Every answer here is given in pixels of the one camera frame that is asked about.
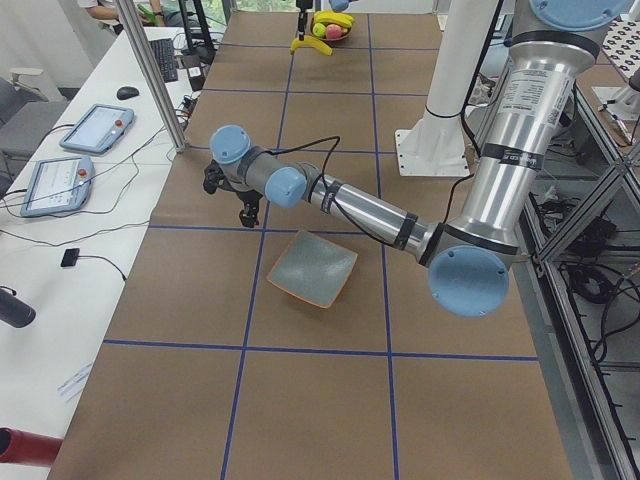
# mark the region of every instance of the white desk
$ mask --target white desk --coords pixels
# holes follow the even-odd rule
[[[173,38],[178,31],[153,28],[147,29],[147,34],[150,39]],[[137,87],[140,96],[120,102],[115,93],[123,85]],[[166,85],[175,106],[191,93],[184,71],[179,71],[179,81]],[[161,117],[125,34],[115,41],[58,124],[74,123],[94,103],[124,105],[136,114],[130,130],[114,148],[104,156],[93,157],[97,173],[121,162],[162,128]],[[13,189],[26,187],[35,160],[69,155],[58,146],[65,131],[47,137]],[[162,132],[136,155],[140,172],[109,214],[18,219],[2,208],[0,228],[60,243],[102,229],[145,222],[169,173],[174,156],[171,148],[168,134]],[[83,210],[110,209],[134,173],[135,167],[128,160],[97,177]],[[22,197],[17,195],[8,197],[10,205],[21,201]],[[18,213],[19,207],[12,211]],[[19,298],[37,311],[33,323],[22,329],[0,322],[0,426],[64,437],[79,395],[65,401],[57,388],[93,362],[124,282],[103,260],[80,259],[70,269],[62,269],[60,260],[66,248],[79,247],[81,255],[104,256],[128,274],[145,231],[145,226],[125,228],[61,247],[38,246],[0,233],[0,285],[16,289]],[[0,464],[3,479],[40,480],[47,475],[47,468]]]

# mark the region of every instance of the black keyboard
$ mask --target black keyboard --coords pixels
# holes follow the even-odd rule
[[[162,79],[166,82],[175,82],[178,80],[178,68],[176,60],[173,56],[173,40],[170,38],[162,38],[160,40],[151,40],[151,51],[156,57]]]

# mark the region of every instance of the blue and white device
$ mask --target blue and white device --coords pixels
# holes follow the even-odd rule
[[[60,146],[74,152],[102,155],[132,122],[133,110],[130,108],[95,104],[60,140]]]
[[[20,215],[39,217],[78,210],[89,196],[93,172],[93,162],[86,155],[40,160]]]

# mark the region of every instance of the black mouse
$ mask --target black mouse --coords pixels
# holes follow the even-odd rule
[[[140,90],[136,87],[120,87],[116,92],[118,100],[126,100],[127,98],[137,97],[138,95],[140,95]]]

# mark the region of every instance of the red cup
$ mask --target red cup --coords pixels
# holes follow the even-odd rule
[[[0,463],[50,467],[61,445],[59,438],[0,428]]]

